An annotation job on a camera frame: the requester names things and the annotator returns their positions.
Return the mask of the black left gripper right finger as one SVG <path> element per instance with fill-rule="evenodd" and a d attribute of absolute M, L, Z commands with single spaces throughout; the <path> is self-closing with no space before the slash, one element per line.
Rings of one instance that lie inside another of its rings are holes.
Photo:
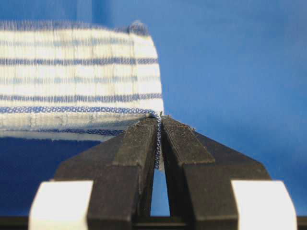
<path fill-rule="evenodd" d="M 169 116 L 162 118 L 162 153 L 170 214 L 190 230 L 237 229 L 231 180 L 270 179 L 260 162 Z"/>

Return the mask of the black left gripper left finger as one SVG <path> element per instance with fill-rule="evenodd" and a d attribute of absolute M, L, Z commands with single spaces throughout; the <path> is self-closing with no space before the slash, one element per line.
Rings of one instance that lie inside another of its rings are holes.
<path fill-rule="evenodd" d="M 130 230 L 135 219 L 150 216 L 156 142 L 157 121 L 146 118 L 60 164 L 55 181 L 94 182 L 90 230 Z"/>

